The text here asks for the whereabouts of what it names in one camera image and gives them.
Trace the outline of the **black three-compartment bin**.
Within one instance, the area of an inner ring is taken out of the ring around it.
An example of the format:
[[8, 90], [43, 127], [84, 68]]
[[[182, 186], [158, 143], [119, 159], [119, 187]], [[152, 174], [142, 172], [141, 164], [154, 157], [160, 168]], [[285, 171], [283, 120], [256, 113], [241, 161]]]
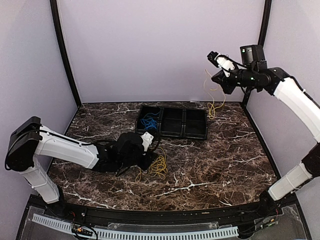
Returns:
[[143, 105], [135, 121], [135, 132], [157, 132], [162, 138], [204, 141], [208, 138], [207, 112], [185, 107]]

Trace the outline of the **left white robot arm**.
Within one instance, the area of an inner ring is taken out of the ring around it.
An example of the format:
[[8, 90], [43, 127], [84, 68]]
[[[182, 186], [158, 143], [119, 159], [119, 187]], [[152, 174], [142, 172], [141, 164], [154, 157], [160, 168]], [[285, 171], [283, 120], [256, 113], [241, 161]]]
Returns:
[[62, 190], [40, 165], [38, 156], [60, 159], [98, 173], [121, 175], [133, 166], [143, 171], [150, 167], [158, 157], [151, 147], [153, 142], [154, 135], [147, 131], [142, 135], [122, 133], [117, 140], [79, 141], [52, 131], [33, 116], [11, 134], [4, 167], [20, 173], [58, 217], [67, 218], [71, 208], [64, 202]]

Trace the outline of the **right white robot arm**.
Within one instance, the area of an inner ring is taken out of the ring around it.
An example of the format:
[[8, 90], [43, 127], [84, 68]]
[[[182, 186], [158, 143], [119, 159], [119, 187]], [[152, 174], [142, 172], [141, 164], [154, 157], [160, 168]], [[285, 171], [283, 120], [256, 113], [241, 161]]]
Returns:
[[[261, 45], [240, 48], [242, 63], [219, 53], [210, 52], [207, 59], [220, 71], [211, 77], [223, 92], [230, 95], [236, 87], [265, 90], [285, 104], [308, 128], [316, 142], [320, 141], [320, 106], [306, 93], [298, 81], [282, 68], [269, 68]], [[285, 176], [266, 191], [266, 198], [255, 205], [255, 213], [266, 217], [275, 208], [275, 201], [299, 190], [320, 175], [320, 146], [317, 144]]]

